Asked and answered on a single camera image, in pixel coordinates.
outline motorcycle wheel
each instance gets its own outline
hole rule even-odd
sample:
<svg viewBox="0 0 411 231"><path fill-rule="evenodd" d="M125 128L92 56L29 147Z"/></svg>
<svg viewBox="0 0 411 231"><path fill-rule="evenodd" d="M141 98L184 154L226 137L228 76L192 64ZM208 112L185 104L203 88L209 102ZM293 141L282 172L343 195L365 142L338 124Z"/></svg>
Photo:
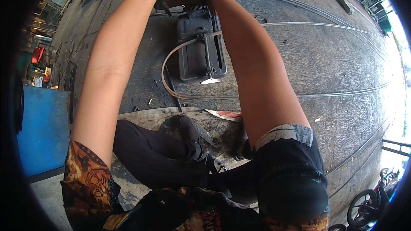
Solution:
<svg viewBox="0 0 411 231"><path fill-rule="evenodd" d="M387 175L387 173L388 173L389 171L390 171L389 168L383 168L383 169L380 171L380 177L383 178L385 175Z"/></svg>
<svg viewBox="0 0 411 231"><path fill-rule="evenodd" d="M377 194L373 189L362 191L352 200L347 212L347 222L350 226L363 227L374 219L374 214L367 212L366 208L363 209L363 212L359 212L359 210L364 208L360 208L363 204L367 204L374 208L377 207Z"/></svg>
<svg viewBox="0 0 411 231"><path fill-rule="evenodd" d="M347 231L347 227L343 224L335 224L329 227L328 231Z"/></svg>

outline tire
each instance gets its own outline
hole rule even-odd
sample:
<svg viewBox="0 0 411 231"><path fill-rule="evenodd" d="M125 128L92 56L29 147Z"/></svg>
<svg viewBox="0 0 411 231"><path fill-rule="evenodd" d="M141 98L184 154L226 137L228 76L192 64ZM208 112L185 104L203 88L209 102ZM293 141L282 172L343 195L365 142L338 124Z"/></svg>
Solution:
<svg viewBox="0 0 411 231"><path fill-rule="evenodd" d="M370 206L376 208L377 204L378 204L378 199L377 199L377 194L375 193L375 191L373 189L367 189L362 191L361 193L359 193L351 202L350 207L348 208L348 212L347 212L347 222L350 226L352 227L363 227L366 224L370 223L373 219L374 219L374 214L373 213L368 213L365 215L365 217L361 220L355 220L352 217L352 213L353 213L353 209L356 208L354 206L356 206L355 204L362 198L362 197L366 197L367 195L369 195L369 203Z"/></svg>
<svg viewBox="0 0 411 231"><path fill-rule="evenodd" d="M389 171L390 171L389 168L383 168L383 169L380 171L380 177L383 178Z"/></svg>
<svg viewBox="0 0 411 231"><path fill-rule="evenodd" d="M347 227L343 224L335 224L329 227L328 231L347 231Z"/></svg>

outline black pants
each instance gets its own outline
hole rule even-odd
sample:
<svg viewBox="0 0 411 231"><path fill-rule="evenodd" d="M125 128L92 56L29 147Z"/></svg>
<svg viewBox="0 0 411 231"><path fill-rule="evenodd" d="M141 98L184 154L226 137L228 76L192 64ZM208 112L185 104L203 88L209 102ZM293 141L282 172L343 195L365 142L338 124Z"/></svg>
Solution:
<svg viewBox="0 0 411 231"><path fill-rule="evenodd" d="M127 120L117 121L114 153L138 181L153 190L200 186L204 161L182 161L192 150L189 144L168 134L147 130ZM213 177L209 175L205 188L215 191L216 187L225 186L233 201L249 205L257 201L253 176L254 163L250 161Z"/></svg>

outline metal frame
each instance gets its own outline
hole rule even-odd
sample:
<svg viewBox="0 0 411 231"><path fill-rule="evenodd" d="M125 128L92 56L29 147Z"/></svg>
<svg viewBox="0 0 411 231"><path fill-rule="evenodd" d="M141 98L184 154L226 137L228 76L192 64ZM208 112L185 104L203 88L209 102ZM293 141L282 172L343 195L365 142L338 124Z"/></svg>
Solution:
<svg viewBox="0 0 411 231"><path fill-rule="evenodd" d="M405 147L410 147L410 148L411 148L411 144L400 143L400 142L395 142L395 141L386 140L386 139L383 139L383 142L399 145L399 150L395 150L395 149L388 148L388 147L385 147L385 146L382 147L383 150L386 150L386 151L389 151L389 152L393 152L393 153L397 153L397 154L400 154L400 155L403 155L403 156L411 157L411 154L409 154L409 153L404 153L404 152L401 151L401 148L402 148L403 146L405 146Z"/></svg>

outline person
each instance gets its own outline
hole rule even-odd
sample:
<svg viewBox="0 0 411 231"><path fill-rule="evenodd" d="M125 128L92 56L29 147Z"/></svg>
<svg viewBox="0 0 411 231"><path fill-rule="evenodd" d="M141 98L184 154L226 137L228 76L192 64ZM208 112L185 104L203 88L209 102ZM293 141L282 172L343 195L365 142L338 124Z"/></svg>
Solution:
<svg viewBox="0 0 411 231"><path fill-rule="evenodd" d="M117 120L156 2L124 0L95 39L71 133L61 184L74 231L327 229L323 162L277 48L235 0L211 1L248 136L236 146L236 159L252 160L209 174L198 168L207 157L188 117L180 118L182 140ZM118 202L121 188L110 174L112 151L152 189L130 211ZM243 205L255 201L259 213Z"/></svg>

